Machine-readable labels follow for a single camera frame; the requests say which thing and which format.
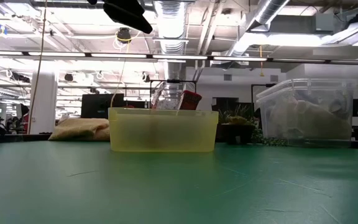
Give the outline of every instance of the green plant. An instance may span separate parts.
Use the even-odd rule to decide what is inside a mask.
[[[288,146],[284,139],[265,138],[263,132],[258,127],[255,127],[252,133],[251,141],[254,144],[264,144],[266,146]]]
[[[249,106],[237,105],[233,111],[227,110],[222,112],[221,110],[219,110],[219,123],[253,125],[254,120],[251,116]]]

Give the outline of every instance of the computer screen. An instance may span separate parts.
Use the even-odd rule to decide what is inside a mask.
[[[85,94],[82,95],[81,118],[106,118],[113,94]],[[125,106],[124,94],[116,94],[113,107]]]

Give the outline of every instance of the potted plant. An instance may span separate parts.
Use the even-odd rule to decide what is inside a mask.
[[[251,143],[255,124],[250,110],[247,105],[237,105],[234,111],[219,111],[221,135],[228,144]]]

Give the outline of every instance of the yellow plastic bin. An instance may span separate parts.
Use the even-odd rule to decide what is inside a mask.
[[[211,152],[218,112],[110,108],[110,144],[121,152]]]

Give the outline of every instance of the storage bin lid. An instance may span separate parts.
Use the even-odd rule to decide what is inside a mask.
[[[285,91],[291,89],[307,89],[312,90],[341,90],[343,88],[354,89],[357,85],[357,80],[348,78],[294,78],[291,80],[285,80],[279,84],[263,91],[256,95],[256,99],[260,100],[272,93],[278,91]]]

